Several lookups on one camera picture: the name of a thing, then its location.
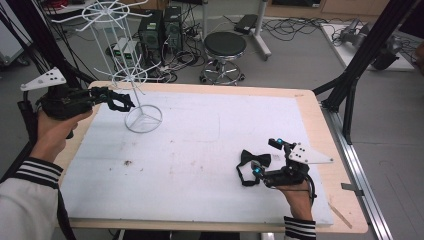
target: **striped cuff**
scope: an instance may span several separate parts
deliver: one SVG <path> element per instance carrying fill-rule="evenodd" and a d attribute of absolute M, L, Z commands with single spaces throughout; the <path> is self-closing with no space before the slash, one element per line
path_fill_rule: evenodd
<path fill-rule="evenodd" d="M 286 224 L 286 236 L 301 240 L 316 239 L 315 221 L 299 220 L 290 217 L 284 217 Z"/>
<path fill-rule="evenodd" d="M 53 189 L 59 188 L 58 181 L 63 169 L 53 163 L 28 157 L 13 178 L 27 180 Z"/>

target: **gray floor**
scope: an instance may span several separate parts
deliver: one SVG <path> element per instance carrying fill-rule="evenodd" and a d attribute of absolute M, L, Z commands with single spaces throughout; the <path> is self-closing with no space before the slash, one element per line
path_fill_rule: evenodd
<path fill-rule="evenodd" d="M 85 39 L 90 33 L 82 35 Z M 340 75 L 344 69 L 323 33 L 298 34 L 282 42 L 269 33 L 262 34 L 272 52 L 264 61 L 256 44 L 246 37 L 246 54 L 236 60 L 246 80 L 238 87 L 314 89 Z M 77 36 L 71 46 L 92 69 L 103 62 L 94 43 Z M 201 67 L 179 71 L 176 84 L 200 84 Z M 0 175 L 27 142 L 25 127 L 16 106 L 22 95 L 19 86 L 38 76 L 33 65 L 11 66 L 0 72 L 0 108 L 2 138 Z M 42 91 L 31 93 L 33 102 Z M 323 100 L 328 93 L 319 95 Z M 424 235 L 424 77 L 412 72 L 374 72 L 363 74 L 357 87 L 352 125 L 352 141 L 394 239 L 421 239 Z M 111 239 L 107 230 L 77 229 L 78 239 Z M 178 239 L 196 239 L 197 233 L 180 232 Z M 243 234 L 243 239 L 257 239 Z M 318 234 L 319 239 L 374 239 L 372 230 L 365 234 Z M 53 239 L 64 239 L 56 231 Z"/>

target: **white mounting plate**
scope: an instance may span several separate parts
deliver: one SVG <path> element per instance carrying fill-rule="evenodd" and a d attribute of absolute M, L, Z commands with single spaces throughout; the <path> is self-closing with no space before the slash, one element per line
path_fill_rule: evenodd
<path fill-rule="evenodd" d="M 56 86 L 66 83 L 65 77 L 56 67 L 52 70 L 44 73 L 43 75 L 35 78 L 27 84 L 21 85 L 21 91 L 29 91 L 39 88 L 45 88 L 50 86 Z"/>
<path fill-rule="evenodd" d="M 333 159 L 325 154 L 322 154 L 311 147 L 303 146 L 298 143 L 291 151 L 289 158 L 293 161 L 316 164 L 316 163 L 332 163 Z"/>

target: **black round stool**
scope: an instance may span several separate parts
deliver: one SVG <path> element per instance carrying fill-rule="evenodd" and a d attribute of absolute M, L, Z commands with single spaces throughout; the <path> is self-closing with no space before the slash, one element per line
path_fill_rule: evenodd
<path fill-rule="evenodd" d="M 246 49 L 243 37 L 231 32 L 215 32 L 204 40 L 205 52 L 212 58 L 203 68 L 201 82 L 212 84 L 234 84 L 243 81 L 245 76 L 231 60 L 241 57 Z"/>

